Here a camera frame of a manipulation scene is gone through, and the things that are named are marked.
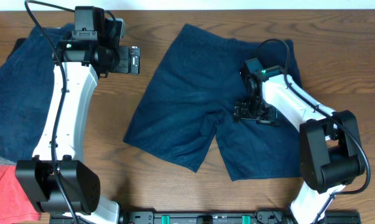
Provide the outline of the navy blue shorts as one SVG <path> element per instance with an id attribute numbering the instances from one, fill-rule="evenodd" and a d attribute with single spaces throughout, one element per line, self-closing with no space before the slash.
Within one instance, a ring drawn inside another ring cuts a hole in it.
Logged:
<path id="1" fill-rule="evenodd" d="M 147 86 L 124 142 L 197 171 L 216 141 L 231 180 L 298 177 L 299 134 L 291 123 L 233 120 L 234 104 L 246 97 L 240 71 L 254 57 L 264 67 L 288 64 L 294 82 L 301 82 L 291 40 L 261 45 L 185 25 Z"/>

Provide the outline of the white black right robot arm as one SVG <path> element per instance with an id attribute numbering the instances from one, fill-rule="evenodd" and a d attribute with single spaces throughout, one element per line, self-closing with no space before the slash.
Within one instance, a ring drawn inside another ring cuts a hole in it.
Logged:
<path id="1" fill-rule="evenodd" d="M 285 117 L 299 132 L 299 167 L 304 179 L 288 211 L 256 212 L 258 223 L 359 223 L 356 213 L 326 213 L 337 195 L 357 176 L 369 174 L 355 115 L 336 112 L 301 89 L 276 65 L 263 68 L 258 58 L 240 71 L 246 99 L 234 104 L 233 119 L 279 126 Z"/>

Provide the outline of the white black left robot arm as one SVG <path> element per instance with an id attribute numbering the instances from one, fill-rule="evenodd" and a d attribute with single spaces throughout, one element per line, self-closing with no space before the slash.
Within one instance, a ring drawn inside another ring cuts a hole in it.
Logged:
<path id="1" fill-rule="evenodd" d="M 119 204 L 101 194 L 84 165 L 83 140 L 91 97 L 100 78 L 140 72 L 141 50 L 124 46 L 124 21 L 102 8 L 77 6 L 75 28 L 52 44 L 53 93 L 43 133 L 16 178 L 33 208 L 52 223 L 126 223 Z"/>

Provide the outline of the dark blue denim shorts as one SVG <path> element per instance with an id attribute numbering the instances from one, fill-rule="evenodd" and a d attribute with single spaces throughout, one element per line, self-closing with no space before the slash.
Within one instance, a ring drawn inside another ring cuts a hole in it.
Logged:
<path id="1" fill-rule="evenodd" d="M 16 40 L 0 67 L 0 156 L 15 163 L 29 160 L 43 133 L 53 92 L 51 44 L 73 30 L 73 24 L 35 27 L 27 38 Z"/>

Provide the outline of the red cloth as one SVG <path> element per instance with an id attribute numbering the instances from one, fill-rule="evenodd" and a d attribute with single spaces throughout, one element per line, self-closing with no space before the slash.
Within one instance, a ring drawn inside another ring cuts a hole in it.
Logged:
<path id="1" fill-rule="evenodd" d="M 40 217 L 16 179 L 16 167 L 0 166 L 0 223 L 38 221 Z"/>

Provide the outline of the black mounting rail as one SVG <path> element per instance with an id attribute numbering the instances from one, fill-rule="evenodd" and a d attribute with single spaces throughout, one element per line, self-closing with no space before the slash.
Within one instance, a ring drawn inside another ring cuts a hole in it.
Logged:
<path id="1" fill-rule="evenodd" d="M 64 216 L 50 216 L 50 224 L 73 223 Z M 297 223 L 290 214 L 281 211 L 260 210 L 254 213 L 123 213 L 120 224 L 282 224 Z M 321 224 L 361 224 L 358 212 L 326 212 Z"/>

